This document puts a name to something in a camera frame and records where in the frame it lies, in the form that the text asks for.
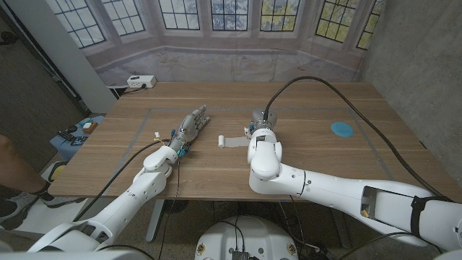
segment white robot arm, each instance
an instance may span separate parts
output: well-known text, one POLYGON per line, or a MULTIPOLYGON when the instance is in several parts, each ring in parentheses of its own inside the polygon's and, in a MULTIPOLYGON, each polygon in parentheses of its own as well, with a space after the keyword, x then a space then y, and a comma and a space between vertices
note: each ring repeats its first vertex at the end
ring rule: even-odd
POLYGON ((28 252, 96 251, 113 244, 138 210, 165 188, 171 165, 184 155, 198 132, 209 120, 203 105, 187 115, 170 140, 143 162, 131 186, 96 216, 78 222, 64 223, 46 233, 28 252))
POLYGON ((285 165, 272 131, 276 115, 269 111, 267 120, 262 115, 253 113, 248 146, 255 192, 289 194, 338 209, 383 234, 410 232, 391 237, 415 246, 428 241, 448 251, 462 248, 462 204, 436 200, 423 188, 396 181, 339 178, 285 165))

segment wall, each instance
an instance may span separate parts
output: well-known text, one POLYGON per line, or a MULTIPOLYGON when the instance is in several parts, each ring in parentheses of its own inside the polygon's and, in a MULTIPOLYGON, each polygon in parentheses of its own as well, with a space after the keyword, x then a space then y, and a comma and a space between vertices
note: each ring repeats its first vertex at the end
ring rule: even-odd
POLYGON ((38 44, 93 113, 107 113, 116 101, 45 1, 7 1, 38 44))
POLYGON ((460 187, 461 44, 462 1, 387 0, 359 76, 375 85, 460 187))

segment power strip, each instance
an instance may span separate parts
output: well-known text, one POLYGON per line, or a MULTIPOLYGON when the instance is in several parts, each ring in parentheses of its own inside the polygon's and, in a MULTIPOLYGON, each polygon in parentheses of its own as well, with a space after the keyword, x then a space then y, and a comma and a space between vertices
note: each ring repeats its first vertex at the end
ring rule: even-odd
POLYGON ((140 88, 143 84, 146 84, 146 88, 154 87, 157 80, 154 75, 133 75, 127 79, 129 87, 140 88))

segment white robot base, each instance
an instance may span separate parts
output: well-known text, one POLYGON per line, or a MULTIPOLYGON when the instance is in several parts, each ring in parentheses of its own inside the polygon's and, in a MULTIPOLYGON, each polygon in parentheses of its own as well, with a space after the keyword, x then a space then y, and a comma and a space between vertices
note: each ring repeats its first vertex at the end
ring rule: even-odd
POLYGON ((236 224, 236 218, 229 217, 209 228, 197 243, 194 259, 298 259, 294 241, 276 224, 248 215, 239 216, 236 224), (234 225, 240 228, 243 236, 234 225))

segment backdrop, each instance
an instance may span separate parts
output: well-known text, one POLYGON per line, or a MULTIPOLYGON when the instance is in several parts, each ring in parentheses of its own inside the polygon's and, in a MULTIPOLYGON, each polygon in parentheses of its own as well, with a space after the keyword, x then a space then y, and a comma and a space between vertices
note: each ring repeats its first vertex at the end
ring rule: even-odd
POLYGON ((355 81, 384 0, 46 0, 108 86, 355 81))

